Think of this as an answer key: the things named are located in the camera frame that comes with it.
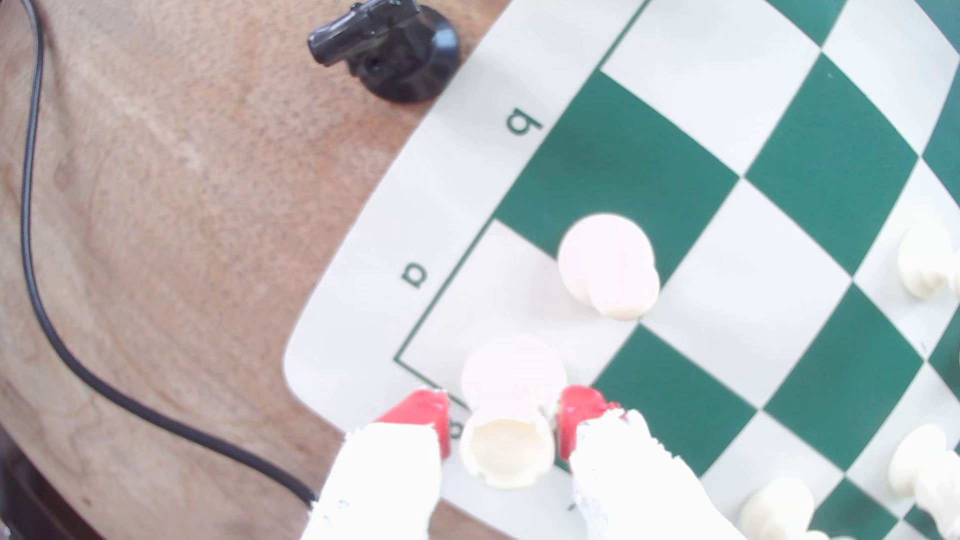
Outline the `white taped red gripper finger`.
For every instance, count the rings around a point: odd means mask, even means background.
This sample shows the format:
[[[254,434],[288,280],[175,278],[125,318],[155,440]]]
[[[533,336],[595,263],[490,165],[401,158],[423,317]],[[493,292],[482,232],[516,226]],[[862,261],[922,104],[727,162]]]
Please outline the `white taped red gripper finger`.
[[[301,539],[427,539],[450,456],[450,399],[421,388],[347,433]]]
[[[640,411],[572,384],[560,392],[557,427],[588,539],[744,539]]]

